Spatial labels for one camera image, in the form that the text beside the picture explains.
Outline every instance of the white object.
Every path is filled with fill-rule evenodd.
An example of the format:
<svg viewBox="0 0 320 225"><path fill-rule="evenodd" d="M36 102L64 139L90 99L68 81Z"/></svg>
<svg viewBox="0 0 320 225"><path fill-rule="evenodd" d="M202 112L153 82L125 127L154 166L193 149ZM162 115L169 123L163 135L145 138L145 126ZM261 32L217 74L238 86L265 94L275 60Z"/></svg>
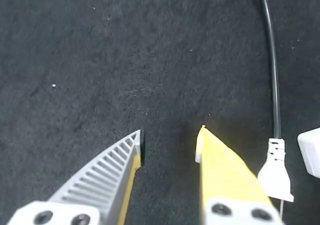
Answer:
<svg viewBox="0 0 320 225"><path fill-rule="evenodd" d="M258 173L258 183L269 197L293 202L290 178L285 167L285 155L285 140L269 138L267 157Z"/></svg>
<svg viewBox="0 0 320 225"><path fill-rule="evenodd" d="M320 178L320 128L301 133L297 140L307 172Z"/></svg>

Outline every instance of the screw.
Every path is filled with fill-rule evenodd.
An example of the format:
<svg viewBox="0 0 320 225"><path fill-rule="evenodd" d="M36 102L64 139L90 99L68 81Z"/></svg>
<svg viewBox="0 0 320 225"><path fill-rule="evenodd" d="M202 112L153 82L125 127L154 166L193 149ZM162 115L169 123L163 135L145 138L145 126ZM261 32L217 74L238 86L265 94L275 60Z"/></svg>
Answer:
<svg viewBox="0 0 320 225"><path fill-rule="evenodd" d="M221 203L217 203L217 204L213 205L211 210L215 214L226 215L226 216L231 215L231 209Z"/></svg>
<svg viewBox="0 0 320 225"><path fill-rule="evenodd" d="M72 219L71 225L88 225L90 217L87 214L79 214Z"/></svg>
<svg viewBox="0 0 320 225"><path fill-rule="evenodd" d="M265 220L265 221L272 220L272 217L269 213L267 213L265 210L262 210L259 208L252 210L251 214L252 214L252 217L254 217L256 219L261 219L261 220Z"/></svg>
<svg viewBox="0 0 320 225"><path fill-rule="evenodd" d="M42 211L35 216L33 223L36 225L42 225L49 222L54 214L52 211Z"/></svg>

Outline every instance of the white cable connector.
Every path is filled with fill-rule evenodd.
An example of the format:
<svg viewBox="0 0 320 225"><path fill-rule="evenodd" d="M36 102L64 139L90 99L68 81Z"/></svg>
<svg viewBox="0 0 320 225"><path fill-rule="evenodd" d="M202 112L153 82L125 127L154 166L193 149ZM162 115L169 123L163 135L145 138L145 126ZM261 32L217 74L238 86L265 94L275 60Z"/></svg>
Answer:
<svg viewBox="0 0 320 225"><path fill-rule="evenodd" d="M290 178L285 167L285 155L285 140L269 138L267 157L258 173L258 183L269 197L293 202Z"/></svg>

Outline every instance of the black fabric surface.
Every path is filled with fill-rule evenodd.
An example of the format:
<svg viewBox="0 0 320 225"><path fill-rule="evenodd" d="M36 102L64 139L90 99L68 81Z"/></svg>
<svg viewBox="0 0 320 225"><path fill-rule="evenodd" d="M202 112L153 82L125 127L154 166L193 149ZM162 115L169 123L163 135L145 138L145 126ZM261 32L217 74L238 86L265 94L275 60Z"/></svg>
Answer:
<svg viewBox="0 0 320 225"><path fill-rule="evenodd" d="M320 0L269 3L295 196L284 221L318 225L297 135L320 127ZM1 224L140 128L126 224L198 224L202 124L254 173L266 159L266 47L257 0L0 0Z"/></svg>

